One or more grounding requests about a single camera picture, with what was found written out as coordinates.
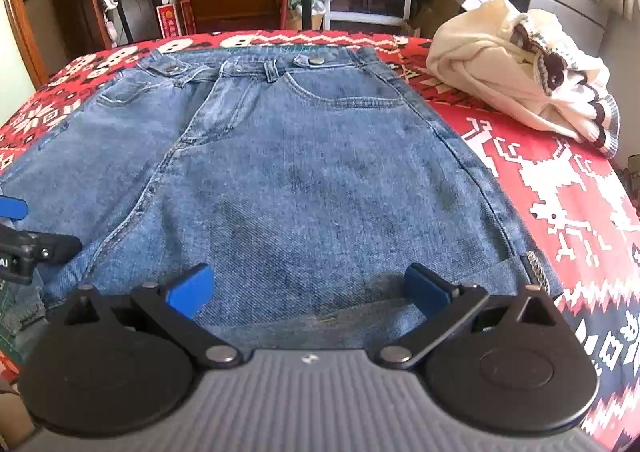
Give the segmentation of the person's left hand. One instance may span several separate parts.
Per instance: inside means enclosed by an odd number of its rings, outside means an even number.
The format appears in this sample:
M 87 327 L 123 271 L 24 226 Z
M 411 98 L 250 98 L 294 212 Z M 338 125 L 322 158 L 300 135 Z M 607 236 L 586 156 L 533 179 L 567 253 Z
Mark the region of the person's left hand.
M 14 388 L 1 379 L 0 388 L 0 436 L 1 450 L 9 451 L 19 446 L 35 430 L 26 406 Z

